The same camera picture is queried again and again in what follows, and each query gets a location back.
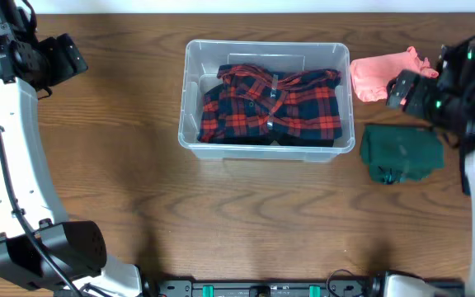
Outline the pink garment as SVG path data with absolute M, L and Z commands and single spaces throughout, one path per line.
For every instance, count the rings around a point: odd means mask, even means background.
M 387 85 L 402 70 L 409 70 L 428 78 L 439 73 L 431 67 L 428 58 L 421 59 L 413 46 L 396 54 L 386 54 L 350 63 L 352 87 L 362 102 L 374 102 L 387 98 Z

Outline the dark green garment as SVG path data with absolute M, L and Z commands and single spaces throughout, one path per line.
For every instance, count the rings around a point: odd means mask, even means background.
M 420 126 L 366 125 L 360 156 L 373 182 L 420 181 L 444 167 L 444 148 L 432 130 Z

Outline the red navy plaid shirt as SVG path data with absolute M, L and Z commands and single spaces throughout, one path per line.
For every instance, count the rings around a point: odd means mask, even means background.
M 256 64 L 225 64 L 217 79 L 221 83 L 203 96 L 201 143 L 271 131 L 334 141 L 343 135 L 335 94 L 341 72 L 335 69 L 283 73 Z

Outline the black garment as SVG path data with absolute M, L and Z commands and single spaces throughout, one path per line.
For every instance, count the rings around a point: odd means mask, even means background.
M 237 145 L 272 145 L 277 143 L 280 146 L 299 147 L 332 147 L 333 139 L 301 139 L 289 134 L 271 131 L 269 134 L 256 136 L 230 137 L 217 139 L 216 144 L 237 144 Z

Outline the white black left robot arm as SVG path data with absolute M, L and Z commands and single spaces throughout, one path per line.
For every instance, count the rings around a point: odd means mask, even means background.
M 92 221 L 72 221 L 38 127 L 52 87 L 87 71 L 69 35 L 38 40 L 29 2 L 0 0 L 0 278 L 56 296 L 144 296 L 138 267 L 106 250 Z

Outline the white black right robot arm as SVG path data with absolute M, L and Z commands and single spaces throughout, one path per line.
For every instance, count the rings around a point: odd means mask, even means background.
M 459 140 L 463 191 L 472 202 L 472 262 L 465 294 L 475 296 L 475 45 L 444 47 L 439 76 L 402 70 L 387 85 L 387 105 L 454 133 Z

